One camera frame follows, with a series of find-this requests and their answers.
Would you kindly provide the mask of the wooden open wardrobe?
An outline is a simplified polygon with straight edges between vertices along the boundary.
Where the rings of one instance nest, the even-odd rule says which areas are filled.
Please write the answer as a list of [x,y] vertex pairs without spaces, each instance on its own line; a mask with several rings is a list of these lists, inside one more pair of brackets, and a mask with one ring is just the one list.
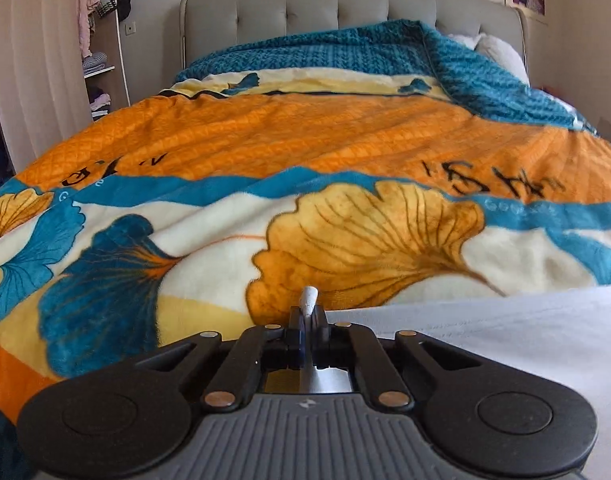
[[130,106],[118,1],[89,15],[92,54],[81,58],[76,0],[0,0],[0,130],[14,171],[92,123],[89,88],[112,110]]

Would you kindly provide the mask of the white pillow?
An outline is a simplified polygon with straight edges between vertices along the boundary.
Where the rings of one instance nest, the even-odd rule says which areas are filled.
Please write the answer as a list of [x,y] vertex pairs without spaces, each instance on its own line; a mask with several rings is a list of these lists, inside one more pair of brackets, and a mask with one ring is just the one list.
[[530,84],[525,62],[506,41],[487,34],[477,36],[448,34],[447,37],[499,64],[524,84]]

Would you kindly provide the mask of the grey tufted headboard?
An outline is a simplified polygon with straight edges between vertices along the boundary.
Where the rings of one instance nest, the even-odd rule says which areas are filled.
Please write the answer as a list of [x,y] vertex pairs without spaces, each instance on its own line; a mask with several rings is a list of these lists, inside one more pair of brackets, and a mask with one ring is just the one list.
[[180,66],[235,44],[388,20],[422,21],[447,35],[495,36],[528,58],[526,18],[490,0],[182,0]]

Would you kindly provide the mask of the white garment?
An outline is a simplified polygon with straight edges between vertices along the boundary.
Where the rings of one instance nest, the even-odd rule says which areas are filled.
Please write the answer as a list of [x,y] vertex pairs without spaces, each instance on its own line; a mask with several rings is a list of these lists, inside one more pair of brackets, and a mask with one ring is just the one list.
[[611,479],[611,286],[390,304],[330,311],[327,318],[368,326],[383,338],[417,330],[575,389],[598,418],[598,438],[584,474]]

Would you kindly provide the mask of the teal orange floral blanket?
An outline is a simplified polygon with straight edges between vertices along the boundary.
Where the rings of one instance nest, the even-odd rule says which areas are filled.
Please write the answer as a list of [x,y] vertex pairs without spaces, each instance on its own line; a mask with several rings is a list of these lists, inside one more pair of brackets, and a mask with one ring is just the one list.
[[0,479],[36,392],[202,330],[517,297],[507,351],[564,370],[555,292],[611,286],[611,144],[420,22],[238,44],[0,187]]

